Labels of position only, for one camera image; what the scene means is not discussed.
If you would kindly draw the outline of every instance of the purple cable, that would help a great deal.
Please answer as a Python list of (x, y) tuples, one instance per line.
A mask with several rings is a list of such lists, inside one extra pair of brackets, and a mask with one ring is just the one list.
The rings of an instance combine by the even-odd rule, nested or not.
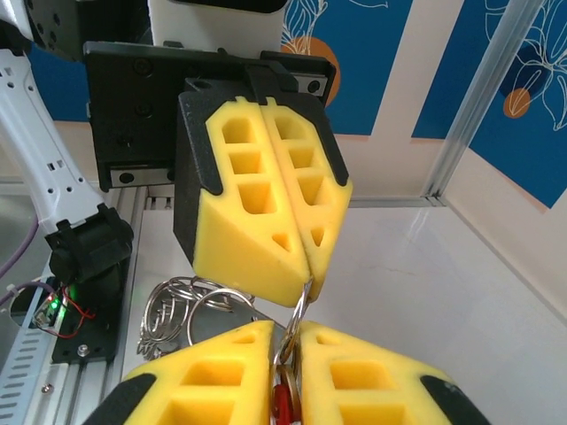
[[(15, 290), (17, 291), (21, 291), (24, 288), (29, 288), (29, 287), (36, 287), (36, 288), (43, 288), (44, 290), (47, 290), (50, 294), (53, 293), (53, 288), (48, 285), (47, 283), (44, 282), (27, 282), (27, 283), (21, 283), (20, 285), (16, 285), (14, 287)], [(13, 291), (9, 291), (7, 294), (5, 294), (3, 297), (0, 297), (0, 307), (2, 305), (4, 305), (8, 300), (10, 300), (10, 298), (12, 298), (15, 294), (13, 293)]]
[(34, 240), (35, 233), (37, 233), (37, 229), (39, 228), (39, 223), (37, 221), (37, 216), (34, 217), (34, 224), (27, 232), (26, 238), (22, 241), (21, 245), (18, 249), (12, 254), (12, 256), (6, 261), (6, 263), (0, 267), (0, 279), (4, 277), (8, 270), (10, 270), (14, 264), (16, 264), (19, 258), (26, 252), (29, 245)]

